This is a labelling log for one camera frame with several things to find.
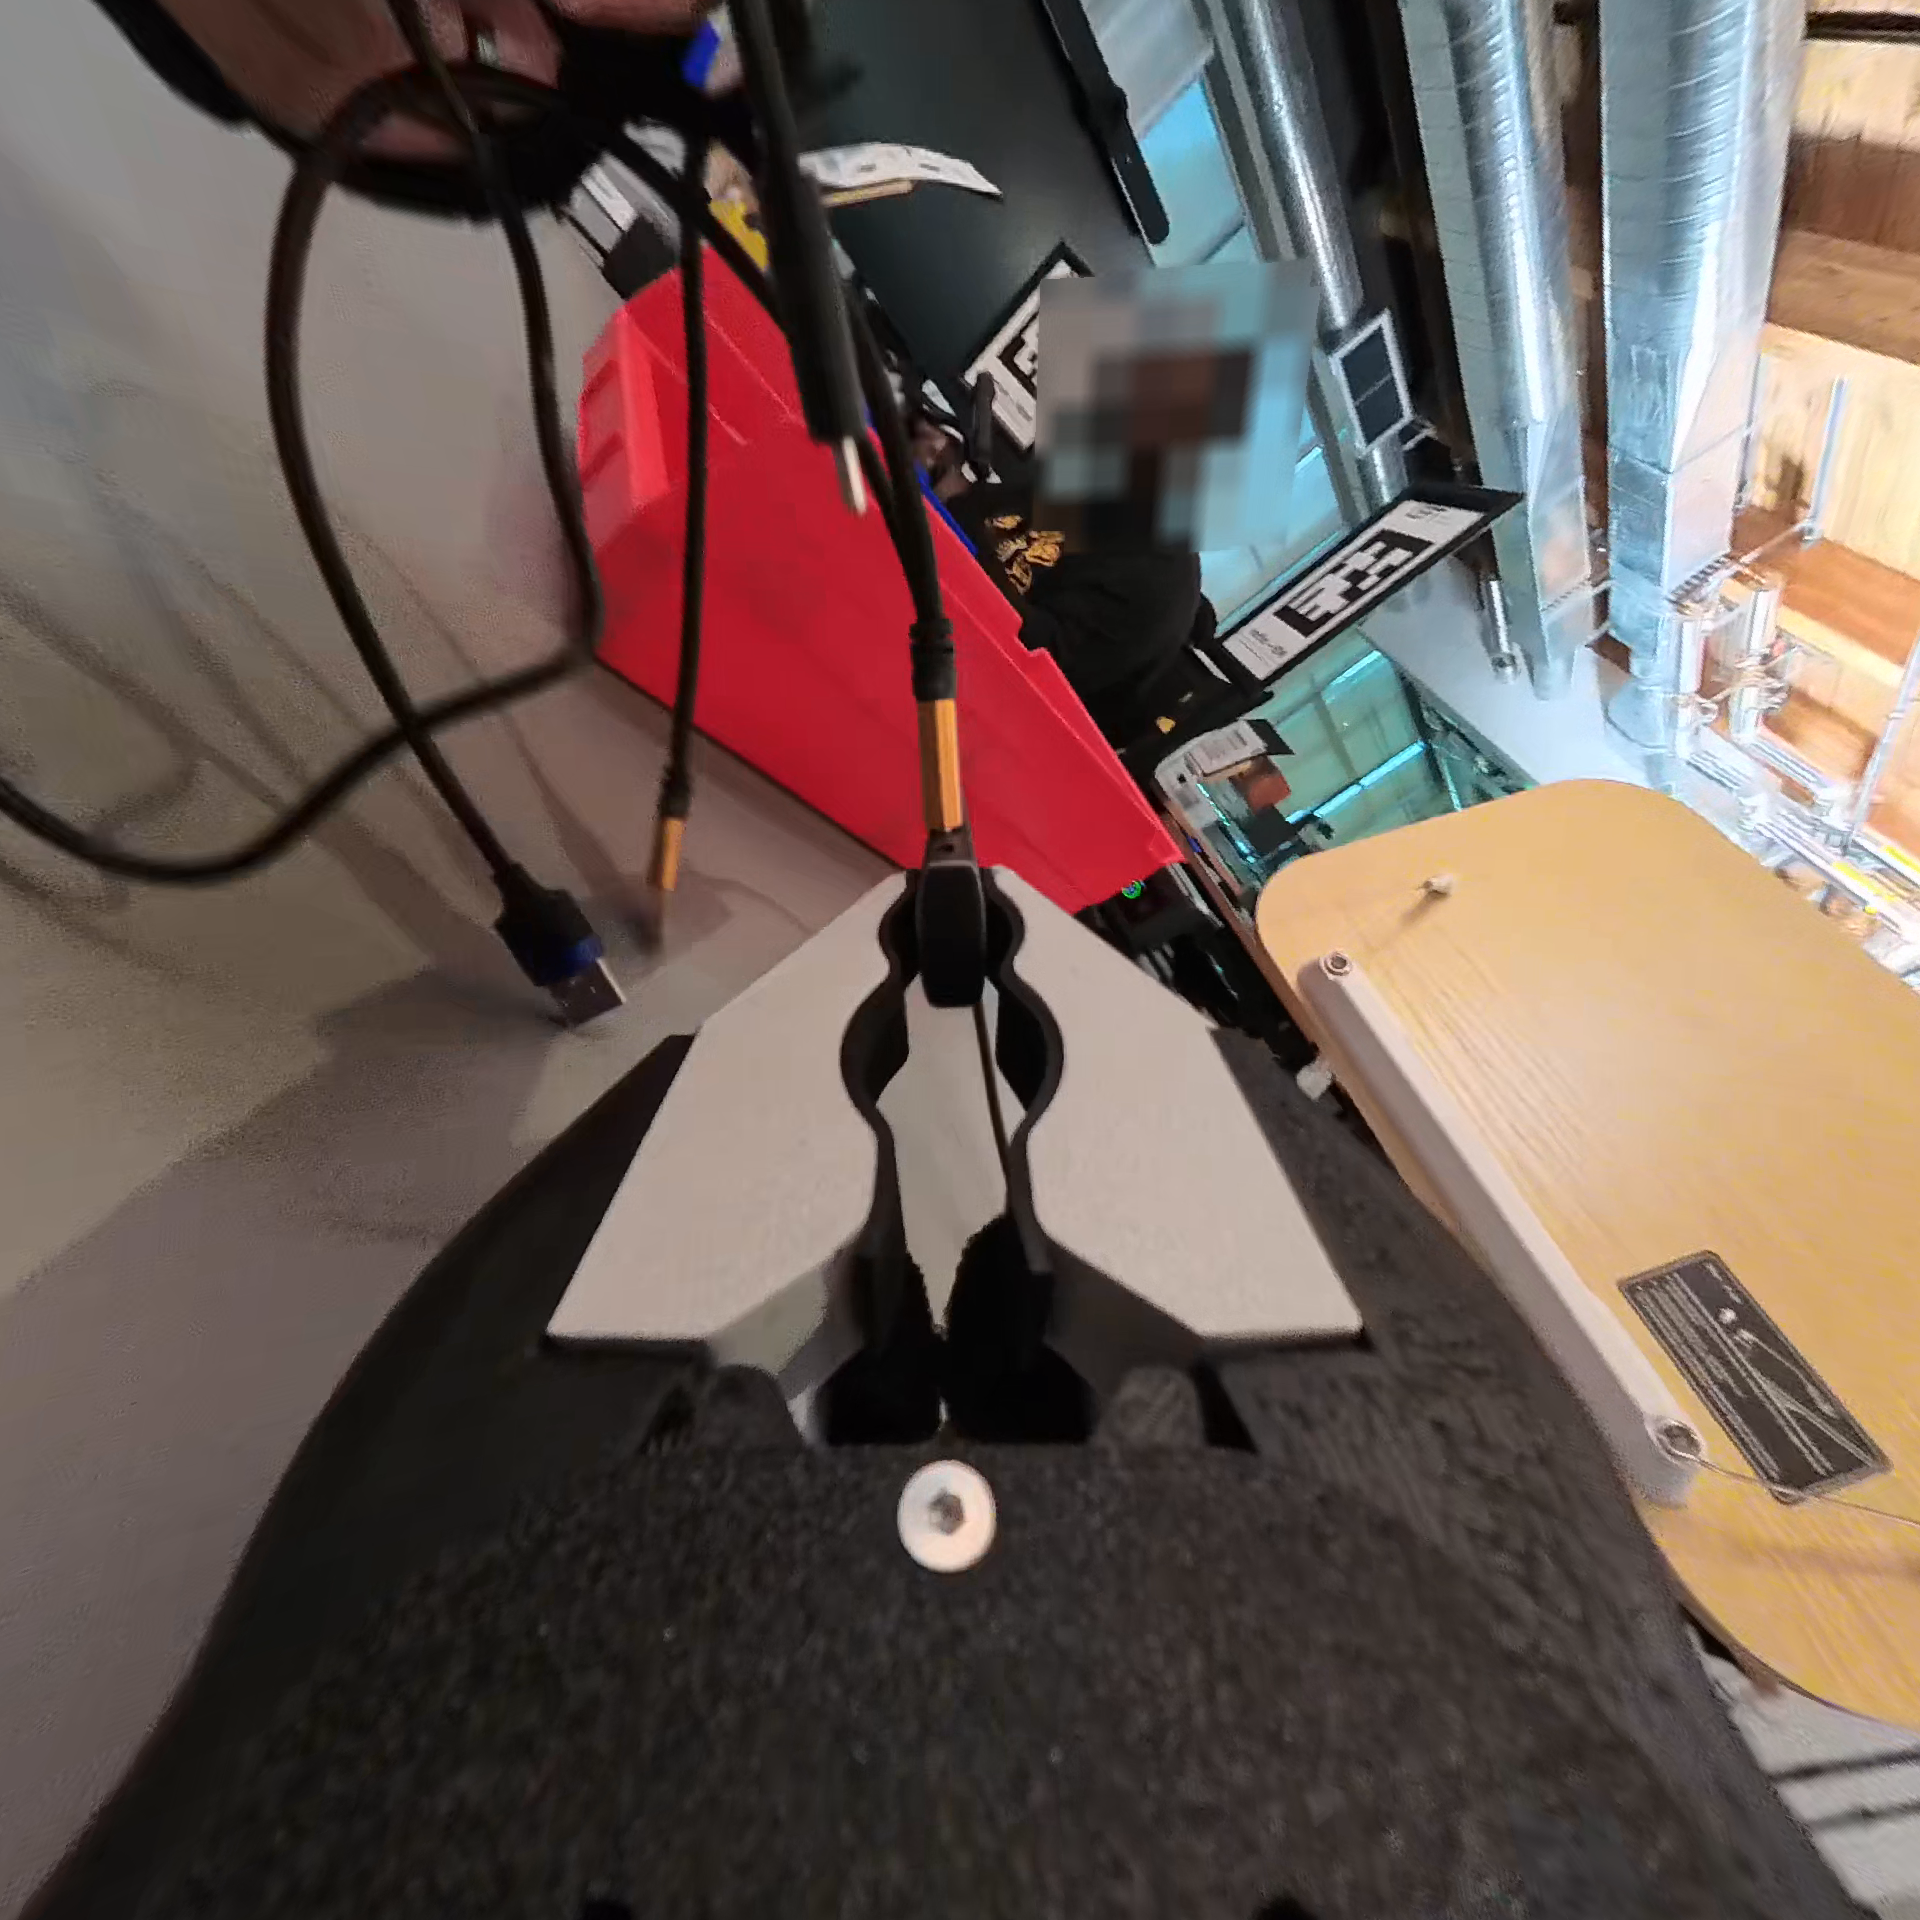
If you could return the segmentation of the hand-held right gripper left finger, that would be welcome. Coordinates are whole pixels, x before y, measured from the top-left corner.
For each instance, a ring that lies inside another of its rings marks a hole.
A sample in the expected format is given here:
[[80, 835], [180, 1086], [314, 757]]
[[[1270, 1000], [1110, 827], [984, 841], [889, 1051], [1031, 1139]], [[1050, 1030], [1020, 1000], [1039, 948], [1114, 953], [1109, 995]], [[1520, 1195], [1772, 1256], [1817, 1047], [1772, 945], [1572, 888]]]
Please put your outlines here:
[[708, 1016], [546, 1336], [745, 1365], [786, 1391], [933, 1332], [895, 1131], [912, 881], [889, 877]]

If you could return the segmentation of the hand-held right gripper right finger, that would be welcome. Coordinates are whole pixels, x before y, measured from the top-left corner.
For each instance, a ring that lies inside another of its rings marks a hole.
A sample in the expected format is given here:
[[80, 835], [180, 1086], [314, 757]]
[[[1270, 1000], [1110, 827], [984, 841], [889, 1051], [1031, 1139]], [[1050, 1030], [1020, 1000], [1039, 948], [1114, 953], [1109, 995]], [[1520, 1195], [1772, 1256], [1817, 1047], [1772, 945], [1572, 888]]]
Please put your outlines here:
[[1350, 1345], [1360, 1310], [1210, 1022], [1026, 879], [983, 881], [1044, 1341], [1077, 1374]]

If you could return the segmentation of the black cable silver tip plug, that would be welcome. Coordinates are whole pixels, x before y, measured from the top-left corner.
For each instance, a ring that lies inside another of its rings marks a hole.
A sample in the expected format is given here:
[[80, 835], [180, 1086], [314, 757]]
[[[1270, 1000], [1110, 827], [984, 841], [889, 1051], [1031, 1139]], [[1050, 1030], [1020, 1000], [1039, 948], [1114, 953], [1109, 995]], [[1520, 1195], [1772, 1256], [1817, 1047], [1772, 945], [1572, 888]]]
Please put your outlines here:
[[758, 139], [758, 222], [807, 437], [832, 457], [844, 507], [868, 510], [856, 355], [816, 183], [802, 163], [794, 86], [807, 76], [802, 4], [726, 4]]

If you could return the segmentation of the black cable gold connector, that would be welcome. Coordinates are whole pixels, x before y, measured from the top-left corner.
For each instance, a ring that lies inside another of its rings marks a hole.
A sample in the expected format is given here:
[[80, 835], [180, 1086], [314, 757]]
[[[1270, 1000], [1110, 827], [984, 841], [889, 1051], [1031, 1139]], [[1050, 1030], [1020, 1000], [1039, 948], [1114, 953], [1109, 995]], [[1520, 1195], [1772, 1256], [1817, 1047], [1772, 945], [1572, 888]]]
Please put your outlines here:
[[858, 395], [878, 437], [885, 517], [912, 606], [910, 684], [918, 717], [918, 788], [926, 848], [916, 881], [918, 975], [943, 1009], [978, 1005], [988, 982], [988, 905], [975, 864], [958, 748], [952, 623], [943, 606], [921, 468], [886, 366], [856, 293], [840, 287]]
[[703, 553], [708, 512], [708, 344], [703, 321], [703, 214], [711, 139], [689, 134], [679, 173], [679, 299], [685, 376], [685, 486], [679, 577], [679, 651], [666, 717], [655, 830], [642, 908], [645, 934], [660, 942], [679, 892], [684, 836], [693, 804], [693, 739], [703, 664]]

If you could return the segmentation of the person's left hand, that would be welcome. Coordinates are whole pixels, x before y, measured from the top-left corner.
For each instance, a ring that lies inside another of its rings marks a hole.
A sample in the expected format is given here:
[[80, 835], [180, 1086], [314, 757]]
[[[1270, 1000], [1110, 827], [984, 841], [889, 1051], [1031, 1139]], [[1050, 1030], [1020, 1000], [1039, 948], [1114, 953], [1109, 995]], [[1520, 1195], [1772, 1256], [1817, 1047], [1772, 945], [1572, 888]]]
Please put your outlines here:
[[158, 13], [263, 125], [313, 137], [407, 69], [492, 65], [607, 120], [681, 116], [703, 3], [160, 3]]

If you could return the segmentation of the labelled cardboard box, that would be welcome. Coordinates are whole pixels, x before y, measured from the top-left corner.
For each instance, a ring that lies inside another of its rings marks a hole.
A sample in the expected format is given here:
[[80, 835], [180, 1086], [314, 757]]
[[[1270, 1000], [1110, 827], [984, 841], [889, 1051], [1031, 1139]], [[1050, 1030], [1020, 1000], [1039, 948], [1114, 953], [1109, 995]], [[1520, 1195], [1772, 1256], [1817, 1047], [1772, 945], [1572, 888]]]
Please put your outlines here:
[[1167, 752], [1154, 768], [1154, 784], [1161, 793], [1173, 796], [1178, 785], [1224, 779], [1234, 771], [1257, 760], [1272, 760], [1289, 753], [1292, 748], [1281, 731], [1270, 719], [1253, 712], [1192, 736], [1182, 748]]

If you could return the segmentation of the white paper label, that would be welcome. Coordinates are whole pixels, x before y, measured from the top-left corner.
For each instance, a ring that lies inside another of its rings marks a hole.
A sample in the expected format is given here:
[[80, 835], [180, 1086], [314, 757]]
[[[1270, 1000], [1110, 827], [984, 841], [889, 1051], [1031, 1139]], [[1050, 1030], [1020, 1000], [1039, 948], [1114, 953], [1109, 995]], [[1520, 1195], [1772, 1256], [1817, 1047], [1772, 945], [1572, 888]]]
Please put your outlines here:
[[809, 150], [799, 165], [829, 208], [902, 198], [921, 184], [941, 184], [984, 200], [1001, 198], [1001, 188], [972, 163], [898, 142]]

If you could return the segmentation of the wooden board with white bar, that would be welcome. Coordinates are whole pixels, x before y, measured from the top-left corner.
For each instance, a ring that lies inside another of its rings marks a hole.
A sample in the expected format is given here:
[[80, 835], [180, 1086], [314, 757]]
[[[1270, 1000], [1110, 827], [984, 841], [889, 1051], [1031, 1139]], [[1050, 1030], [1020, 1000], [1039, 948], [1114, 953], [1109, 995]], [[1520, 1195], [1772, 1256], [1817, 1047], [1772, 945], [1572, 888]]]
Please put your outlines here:
[[[1916, 992], [1681, 801], [1560, 781], [1306, 855], [1255, 908], [1263, 964], [1405, 1183], [1466, 1238], [1326, 1022], [1343, 953], [1709, 1468], [1638, 1501], [1741, 1663], [1916, 1729]], [[1625, 1285], [1716, 1256], [1886, 1459], [1759, 1485]]]

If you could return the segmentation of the dark panel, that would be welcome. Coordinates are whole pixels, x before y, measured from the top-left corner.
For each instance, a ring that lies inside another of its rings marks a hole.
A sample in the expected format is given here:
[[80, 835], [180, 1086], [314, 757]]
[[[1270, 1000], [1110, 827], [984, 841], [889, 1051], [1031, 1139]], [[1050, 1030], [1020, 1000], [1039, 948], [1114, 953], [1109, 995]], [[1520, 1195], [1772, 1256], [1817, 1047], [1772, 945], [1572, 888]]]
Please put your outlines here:
[[1060, 252], [1136, 272], [1146, 243], [1072, 99], [1039, 4], [809, 4], [844, 89], [807, 113], [810, 148], [912, 145], [965, 159], [997, 196], [946, 183], [829, 214], [914, 366], [946, 393]]

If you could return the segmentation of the red plastic bin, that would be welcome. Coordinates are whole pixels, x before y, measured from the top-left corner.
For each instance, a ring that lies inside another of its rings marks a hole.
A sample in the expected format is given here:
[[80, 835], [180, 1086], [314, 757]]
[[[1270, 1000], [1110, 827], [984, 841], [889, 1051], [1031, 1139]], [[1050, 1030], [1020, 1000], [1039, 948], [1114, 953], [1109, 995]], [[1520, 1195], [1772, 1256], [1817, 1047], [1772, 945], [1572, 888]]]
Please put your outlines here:
[[[708, 501], [696, 729], [864, 848], [921, 861], [914, 615], [874, 510], [847, 515], [809, 440], [777, 321], [703, 247]], [[583, 515], [606, 596], [600, 660], [669, 703], [687, 476], [681, 276], [624, 301], [584, 358]], [[1176, 845], [1062, 670], [934, 521], [958, 660], [958, 748], [983, 864], [1064, 911], [1174, 864]]]

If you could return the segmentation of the black framed marker sign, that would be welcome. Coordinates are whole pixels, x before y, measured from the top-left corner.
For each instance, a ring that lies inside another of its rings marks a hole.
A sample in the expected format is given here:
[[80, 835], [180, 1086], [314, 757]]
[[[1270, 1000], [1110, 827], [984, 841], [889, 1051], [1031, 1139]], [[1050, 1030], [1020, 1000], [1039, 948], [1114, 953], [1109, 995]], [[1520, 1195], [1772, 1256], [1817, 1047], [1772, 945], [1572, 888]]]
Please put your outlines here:
[[1038, 437], [1039, 387], [1039, 287], [1058, 278], [1084, 278], [1088, 263], [1058, 245], [992, 325], [988, 341], [965, 369], [968, 433], [975, 452], [997, 463], [1023, 462]]
[[1266, 687], [1358, 627], [1440, 559], [1478, 541], [1525, 494], [1449, 481], [1408, 485], [1370, 519], [1312, 555], [1248, 616], [1210, 639], [1224, 684]]

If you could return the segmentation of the silver metal duct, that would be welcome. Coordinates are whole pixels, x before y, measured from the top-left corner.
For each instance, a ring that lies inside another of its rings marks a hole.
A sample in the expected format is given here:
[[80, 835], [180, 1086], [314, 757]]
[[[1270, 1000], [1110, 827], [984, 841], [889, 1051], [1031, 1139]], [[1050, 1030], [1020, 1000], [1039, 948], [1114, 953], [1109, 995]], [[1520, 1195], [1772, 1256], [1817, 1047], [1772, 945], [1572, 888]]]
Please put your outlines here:
[[1599, 3], [1613, 729], [1670, 752], [1688, 587], [1729, 553], [1801, 78], [1797, 3]]
[[1577, 301], [1551, 9], [1404, 3], [1408, 81], [1508, 636], [1530, 693], [1572, 689], [1594, 633]]
[[1263, 261], [1306, 268], [1316, 291], [1309, 416], [1334, 503], [1366, 519], [1408, 476], [1401, 446], [1356, 449], [1327, 349], [1382, 311], [1364, 297], [1353, 227], [1297, 4], [1202, 3], [1205, 86], [1224, 139], [1245, 230]]

